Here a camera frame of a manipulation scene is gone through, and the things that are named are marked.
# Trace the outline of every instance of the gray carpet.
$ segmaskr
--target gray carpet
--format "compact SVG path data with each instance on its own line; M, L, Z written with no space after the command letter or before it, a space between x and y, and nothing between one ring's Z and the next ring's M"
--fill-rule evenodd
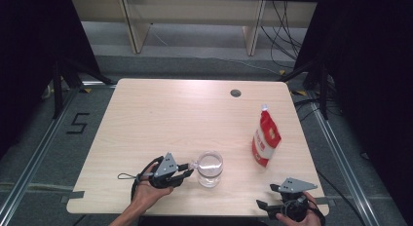
M275 81L279 78L278 75L268 70L209 58L98 56L97 61L104 75L113 80L135 77ZM271 68L276 73L281 69L268 60L248 60L246 63ZM289 81L290 89L293 91L302 90L301 83L304 77L304 75L299 76ZM82 75L82 78L91 80L86 75ZM73 225L79 219L81 215L68 213L65 204L61 203L60 199L62 196L68 195L70 188L76 182L112 93L113 89L101 88L92 89L88 94L77 93L47 156L35 174L10 225ZM293 96L294 101L303 99L307 99L307 97ZM345 117L340 115L337 106L333 101L328 102L329 123L336 132L337 138L380 222L382 225L406 225L374 168L367 160L360 157L359 153L362 149L346 123ZM311 106L307 104L297 114L300 119L303 119L301 124L316 167L353 202L312 111ZM87 126L81 134L68 134L67 132L75 132L80 129L71 125L77 113L89 113L89 115L78 118L78 122L87 123ZM7 197L8 189L10 189L10 185L7 183L17 181L19 174L51 122L52 116L53 98L51 97L39 105L21 136L20 142L12 147L1 160L1 201ZM326 216L327 225L361 225L356 215L337 192L322 178L320 181L327 198L332 200L335 205L330 208L330 213ZM82 219L79 225L107 225L115 216L88 215ZM279 225L277 221L263 220L266 220L269 225Z

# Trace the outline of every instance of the metal rail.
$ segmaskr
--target metal rail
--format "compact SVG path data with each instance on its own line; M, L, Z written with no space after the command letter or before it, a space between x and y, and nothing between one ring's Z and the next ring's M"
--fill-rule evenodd
M48 127L48 130L46 131L45 135L40 141L40 144L37 146L36 150L30 158L30 161L27 163L26 167L24 168L24 171L20 175L19 180L16 182L8 198L1 206L0 225L6 226L12 219L12 216L18 208L19 203L23 198L30 181L34 177L36 171L39 169L40 164L46 156L49 147L57 134L58 128L60 127L61 122L63 121L66 115L68 106L75 98L78 91L79 89L72 89L69 91L63 103L63 108L60 114L52 120L51 124Z
M309 91L308 95L311 99L316 99L316 96L313 92ZM365 225L380 225L379 220L370 204L370 201L367 199L367 196L364 193L364 190L362 189L360 183L358 182L357 177L352 170L352 167L347 161L346 155L344 154L333 129L330 127L328 121L324 120L319 110L317 110L318 108L315 103L312 103L312 107L313 110L315 110L315 115L317 120L319 121L319 126L321 127L321 130L325 135L331 152L333 153L337 165L341 173L343 174L344 180L349 187L350 193L355 200L356 206Z

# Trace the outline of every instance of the floor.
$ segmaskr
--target floor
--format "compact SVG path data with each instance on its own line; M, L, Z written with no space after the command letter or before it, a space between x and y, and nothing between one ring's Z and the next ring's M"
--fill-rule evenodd
M277 64L294 64L293 59L279 49L271 51L271 42L263 31L260 31L255 55L247 56L242 29L236 26L153 24L139 55L131 53L123 24L84 22L84 27L102 73L112 80L123 77L163 77L276 81L281 70L288 72L291 69L274 64L271 53ZM271 27L265 29L274 36ZM298 42L302 42L305 33L306 29L291 29L291 36ZM282 42L282 47L293 54L289 44ZM305 74L302 74L288 82L291 96L296 102L309 99L317 93L301 93L304 78ZM87 75L82 75L82 79L94 81ZM107 225L116 217L112 214L82 216L70 214L65 209L67 196L76 183L114 91L114 88L97 85L88 88L92 89L89 93L73 90L64 93L67 109L58 122L52 120L53 93L45 97L33 113L20 141L0 161L0 202L5 203L13 197L18 202L11 208L11 216L2 225ZM360 204L367 206L370 213L364 216L362 212L361 217L373 221L366 220L365 225L406 225L374 168L360 156L362 148L341 115L339 105L334 100L334 92L330 93L329 98L329 120L326 122L316 104L307 103L297 107L297 115L330 205L326 225L363 225L328 182L358 210ZM78 113L89 113L80 117L87 126L81 134L69 134L67 132L79 130L72 125ZM44 134L50 134L51 138L45 140ZM338 147L341 154L337 154L332 146ZM350 169L341 167L341 156L344 156ZM35 159L38 165L26 168ZM12 196L15 183L22 182L27 176L29 184L21 189L20 198ZM359 202L359 193L365 195L366 202ZM281 225L268 218L259 220L268 225Z

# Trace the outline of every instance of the hand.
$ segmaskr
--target hand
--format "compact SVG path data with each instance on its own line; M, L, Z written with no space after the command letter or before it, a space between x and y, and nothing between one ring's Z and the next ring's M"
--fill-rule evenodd
M309 193L304 192L304 195L308 200L312 201L313 203L316 203L316 200ZM311 208L316 208L316 206L310 201L309 206ZM281 213L277 213L276 218L282 223L284 223L286 226L321 226L319 217L309 209L307 209L307 216L301 222L295 222L294 220L290 219L289 217Z
M151 183L149 183L147 177L145 177L144 179L146 180L140 181L136 186L131 204L110 225L132 225L133 222L141 214L144 214L148 208L153 206L163 196L168 195L173 191L172 187L157 189L153 187Z
M165 189L157 189L149 183L147 180L142 180L137 186L134 192L131 206L139 207L143 214L148 208L153 206L163 196L172 193L173 188L168 187Z

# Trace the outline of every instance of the metal frame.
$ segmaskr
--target metal frame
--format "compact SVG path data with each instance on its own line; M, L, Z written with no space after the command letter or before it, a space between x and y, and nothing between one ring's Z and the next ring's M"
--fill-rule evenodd
M311 99L316 99L314 92L308 91L308 95ZM367 199L364 190L362 189L356 174L353 172L352 167L347 161L346 155L338 142L333 129L330 127L328 120L324 120L322 114L319 112L315 103L312 103L312 108L315 110L316 118L319 122L319 126L324 133L325 139L333 153L336 163L343 174L344 180L349 187L350 193L352 194L358 211L365 223L365 225L380 225L377 215L374 213L373 207L370 201Z

